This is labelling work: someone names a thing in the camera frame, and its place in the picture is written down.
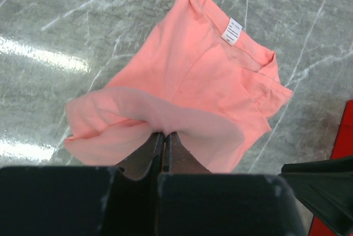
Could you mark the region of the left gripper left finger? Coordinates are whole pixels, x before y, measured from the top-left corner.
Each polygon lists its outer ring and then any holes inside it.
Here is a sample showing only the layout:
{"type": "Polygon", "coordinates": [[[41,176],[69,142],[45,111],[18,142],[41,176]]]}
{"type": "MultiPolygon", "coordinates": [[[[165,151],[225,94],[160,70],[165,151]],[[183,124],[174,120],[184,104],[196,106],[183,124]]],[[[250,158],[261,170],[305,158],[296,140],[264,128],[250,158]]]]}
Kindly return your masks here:
{"type": "Polygon", "coordinates": [[[1,169],[1,235],[151,235],[164,136],[111,167],[1,169]]]}

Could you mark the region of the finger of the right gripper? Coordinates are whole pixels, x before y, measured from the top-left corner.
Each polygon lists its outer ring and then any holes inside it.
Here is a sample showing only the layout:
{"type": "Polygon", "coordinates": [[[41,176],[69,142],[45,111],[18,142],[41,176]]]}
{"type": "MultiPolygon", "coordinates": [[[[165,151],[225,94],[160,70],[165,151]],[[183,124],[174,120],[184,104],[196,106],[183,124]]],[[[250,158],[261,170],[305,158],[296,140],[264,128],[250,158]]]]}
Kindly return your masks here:
{"type": "Polygon", "coordinates": [[[285,164],[280,175],[335,235],[352,234],[352,156],[285,164]]]}

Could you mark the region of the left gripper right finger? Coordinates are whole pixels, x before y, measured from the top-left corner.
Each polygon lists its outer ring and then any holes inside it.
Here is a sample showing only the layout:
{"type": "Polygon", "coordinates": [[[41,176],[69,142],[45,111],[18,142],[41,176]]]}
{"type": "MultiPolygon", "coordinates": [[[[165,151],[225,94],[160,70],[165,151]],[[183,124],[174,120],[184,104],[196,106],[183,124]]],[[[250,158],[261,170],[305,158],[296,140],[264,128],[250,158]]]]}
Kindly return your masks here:
{"type": "Polygon", "coordinates": [[[166,138],[157,235],[305,235],[294,194],[278,175],[178,173],[186,149],[166,138]]]}

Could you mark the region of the salmon pink t shirt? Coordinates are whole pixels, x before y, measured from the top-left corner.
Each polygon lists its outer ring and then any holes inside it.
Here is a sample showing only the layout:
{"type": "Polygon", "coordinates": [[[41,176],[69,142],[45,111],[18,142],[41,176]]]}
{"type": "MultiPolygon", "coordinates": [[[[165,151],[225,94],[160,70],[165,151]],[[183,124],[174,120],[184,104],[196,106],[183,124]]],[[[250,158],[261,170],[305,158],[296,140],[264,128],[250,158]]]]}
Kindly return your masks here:
{"type": "Polygon", "coordinates": [[[213,0],[175,0],[130,62],[66,105],[64,146],[86,165],[115,165],[154,132],[176,132],[206,169],[230,173],[291,98],[276,55],[213,0]]]}

